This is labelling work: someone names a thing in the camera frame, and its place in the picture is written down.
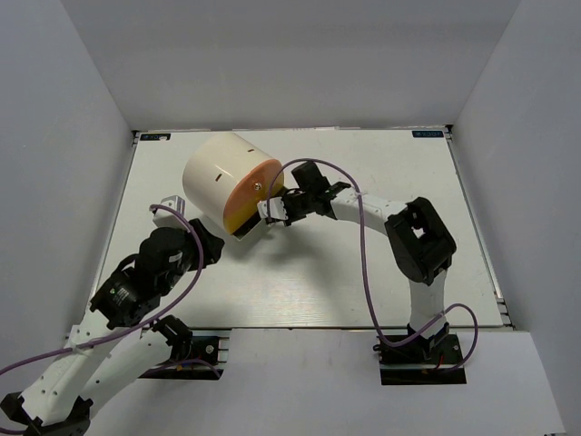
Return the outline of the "grey bottom drawer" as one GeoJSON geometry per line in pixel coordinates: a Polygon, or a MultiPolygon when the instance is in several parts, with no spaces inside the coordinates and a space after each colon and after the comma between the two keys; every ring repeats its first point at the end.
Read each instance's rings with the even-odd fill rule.
{"type": "Polygon", "coordinates": [[[260,240],[269,228],[263,220],[247,222],[235,231],[232,236],[239,242],[260,240]]]}

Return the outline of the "yellow drawer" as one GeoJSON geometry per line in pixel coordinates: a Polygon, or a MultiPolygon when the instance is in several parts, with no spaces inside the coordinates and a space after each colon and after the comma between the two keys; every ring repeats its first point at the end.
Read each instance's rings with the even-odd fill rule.
{"type": "Polygon", "coordinates": [[[261,220],[257,210],[257,200],[245,202],[228,201],[223,212],[223,227],[227,234],[232,235],[247,222],[261,220]]]}

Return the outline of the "orange top drawer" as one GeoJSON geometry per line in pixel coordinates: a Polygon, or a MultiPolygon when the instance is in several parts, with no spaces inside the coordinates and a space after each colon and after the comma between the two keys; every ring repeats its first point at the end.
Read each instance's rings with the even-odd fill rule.
{"type": "Polygon", "coordinates": [[[259,202],[265,200],[268,193],[276,194],[284,185],[284,173],[281,173],[281,167],[281,162],[276,159],[269,159],[258,164],[232,189],[227,202],[249,200],[259,202]]]}

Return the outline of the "cream cylindrical drawer organizer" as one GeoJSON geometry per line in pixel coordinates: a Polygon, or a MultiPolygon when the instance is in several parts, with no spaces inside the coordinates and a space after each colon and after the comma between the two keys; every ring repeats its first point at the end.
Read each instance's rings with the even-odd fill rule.
{"type": "Polygon", "coordinates": [[[269,159],[275,158],[237,134],[216,134],[187,161],[182,188],[187,199],[224,230],[224,206],[232,189],[251,169],[269,159]]]}

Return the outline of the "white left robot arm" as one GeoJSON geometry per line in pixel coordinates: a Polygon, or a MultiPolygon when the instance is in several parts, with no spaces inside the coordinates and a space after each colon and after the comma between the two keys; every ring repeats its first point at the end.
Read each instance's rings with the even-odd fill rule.
{"type": "Polygon", "coordinates": [[[96,292],[53,363],[28,388],[6,394],[5,416],[23,435],[83,435],[123,389],[155,369],[201,364],[192,331],[173,315],[146,317],[181,278],[217,263],[224,241],[198,219],[160,227],[96,292]]]}

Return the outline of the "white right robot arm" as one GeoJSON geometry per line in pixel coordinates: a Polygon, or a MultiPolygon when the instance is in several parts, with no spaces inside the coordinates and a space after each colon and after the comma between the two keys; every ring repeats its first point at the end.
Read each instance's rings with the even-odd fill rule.
{"type": "Polygon", "coordinates": [[[361,273],[369,315],[379,339],[391,349],[409,346],[421,362],[431,362],[443,350],[449,323],[444,308],[445,283],[457,245],[432,203],[418,197],[408,203],[388,201],[362,192],[350,176],[332,184],[318,159],[295,160],[291,174],[297,183],[281,197],[269,200],[268,212],[276,202],[287,225],[316,213],[359,226],[361,273]],[[408,336],[394,342],[385,336],[372,302],[365,231],[371,229],[389,240],[396,265],[409,280],[410,316],[408,336]]]}

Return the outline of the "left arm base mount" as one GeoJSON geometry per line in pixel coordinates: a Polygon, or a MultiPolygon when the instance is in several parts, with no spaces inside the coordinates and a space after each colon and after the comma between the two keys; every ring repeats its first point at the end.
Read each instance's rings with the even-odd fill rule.
{"type": "Polygon", "coordinates": [[[173,315],[151,322],[142,329],[160,333],[169,346],[169,357],[146,371],[141,379],[218,381],[228,360],[230,330],[188,327],[173,315]]]}

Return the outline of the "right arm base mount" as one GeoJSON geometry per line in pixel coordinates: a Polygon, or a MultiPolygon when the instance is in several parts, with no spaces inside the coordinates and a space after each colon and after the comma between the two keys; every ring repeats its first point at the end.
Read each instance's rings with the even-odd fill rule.
{"type": "Polygon", "coordinates": [[[449,334],[429,355],[415,344],[389,348],[378,342],[373,351],[379,357],[383,386],[463,385],[467,383],[463,367],[452,367],[463,359],[458,336],[449,334]]]}

